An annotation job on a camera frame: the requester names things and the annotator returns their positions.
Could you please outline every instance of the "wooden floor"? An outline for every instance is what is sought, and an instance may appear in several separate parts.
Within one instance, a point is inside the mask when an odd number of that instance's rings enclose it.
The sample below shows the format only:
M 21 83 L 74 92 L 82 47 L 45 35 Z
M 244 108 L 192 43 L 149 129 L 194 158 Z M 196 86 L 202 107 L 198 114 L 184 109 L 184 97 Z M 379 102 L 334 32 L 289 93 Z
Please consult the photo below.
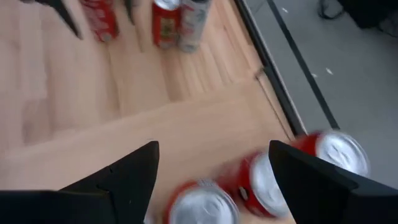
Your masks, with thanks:
M 0 189 L 57 190 L 155 139 L 158 213 L 185 179 L 292 137 L 268 80 L 255 79 L 261 63 L 232 1 L 213 2 L 194 54 L 153 46 L 151 1 L 133 26 L 117 0 L 121 33 L 108 44 L 77 0 L 64 2 L 84 40 L 49 7 L 1 3 Z

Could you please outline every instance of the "gray floor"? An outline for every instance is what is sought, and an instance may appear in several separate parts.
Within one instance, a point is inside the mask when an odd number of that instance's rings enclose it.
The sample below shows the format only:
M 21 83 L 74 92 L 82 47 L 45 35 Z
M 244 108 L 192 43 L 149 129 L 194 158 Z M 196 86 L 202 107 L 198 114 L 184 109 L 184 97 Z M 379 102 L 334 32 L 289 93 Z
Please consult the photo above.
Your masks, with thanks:
M 364 147 L 371 178 L 398 189 L 398 39 L 361 30 L 348 14 L 317 15 L 317 0 L 274 0 L 340 128 Z M 246 0 L 307 132 L 329 128 L 266 0 Z

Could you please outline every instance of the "can lid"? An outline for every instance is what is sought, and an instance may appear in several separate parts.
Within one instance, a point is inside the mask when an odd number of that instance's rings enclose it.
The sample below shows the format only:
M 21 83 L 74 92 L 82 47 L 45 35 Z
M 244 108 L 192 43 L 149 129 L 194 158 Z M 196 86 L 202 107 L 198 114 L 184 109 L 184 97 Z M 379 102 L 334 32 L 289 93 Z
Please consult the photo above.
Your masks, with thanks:
M 231 197 L 218 186 L 199 186 L 180 194 L 169 223 L 238 224 L 239 212 Z
M 166 10 L 174 10 L 180 6 L 180 0 L 155 0 L 156 5 Z
M 351 136 L 328 131 L 321 136 L 316 145 L 317 156 L 340 168 L 367 177 L 369 161 L 363 148 Z
M 268 153 L 255 158 L 250 181 L 257 200 L 271 215 L 284 217 L 289 213 L 285 198 L 276 182 Z

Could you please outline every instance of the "coca-cola can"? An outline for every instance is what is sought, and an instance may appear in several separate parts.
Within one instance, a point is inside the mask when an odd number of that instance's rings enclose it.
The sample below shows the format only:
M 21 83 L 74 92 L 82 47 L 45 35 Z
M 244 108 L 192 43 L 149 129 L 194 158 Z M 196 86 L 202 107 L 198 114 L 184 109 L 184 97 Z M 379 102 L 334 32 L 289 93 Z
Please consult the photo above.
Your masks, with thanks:
M 318 131 L 300 136 L 290 145 L 355 174 L 370 175 L 366 153 L 348 134 L 335 130 Z
M 238 224 L 232 198 L 212 180 L 193 180 L 178 187 L 164 213 L 164 224 Z
M 167 49 L 177 44 L 180 18 L 180 0 L 154 0 L 152 35 L 155 45 Z
M 119 35 L 113 0 L 80 0 L 80 3 L 96 40 L 108 42 Z
M 254 151 L 223 165 L 217 183 L 259 217 L 282 218 L 289 208 L 276 182 L 267 152 Z

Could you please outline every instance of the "metal edge strip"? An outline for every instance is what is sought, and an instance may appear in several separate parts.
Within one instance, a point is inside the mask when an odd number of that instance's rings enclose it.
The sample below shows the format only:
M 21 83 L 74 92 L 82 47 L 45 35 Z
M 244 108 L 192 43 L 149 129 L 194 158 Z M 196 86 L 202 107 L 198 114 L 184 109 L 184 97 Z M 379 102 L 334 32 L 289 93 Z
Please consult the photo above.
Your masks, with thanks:
M 305 134 L 306 131 L 303 127 L 302 121 L 299 118 L 297 111 L 292 104 L 290 97 L 288 96 L 285 87 L 282 83 L 282 80 L 277 75 L 277 70 L 275 69 L 274 64 L 272 63 L 271 57 L 266 50 L 266 46 L 262 41 L 262 37 L 256 28 L 254 23 L 254 19 L 250 13 L 250 10 L 244 0 L 234 0 L 236 7 L 242 17 L 244 25 L 248 30 L 250 38 L 254 44 L 254 47 L 257 50 L 257 53 L 260 57 L 260 60 L 264 66 L 264 72 L 267 75 L 274 91 L 277 96 L 277 99 L 282 107 L 284 114 L 286 115 L 287 122 L 295 136 Z

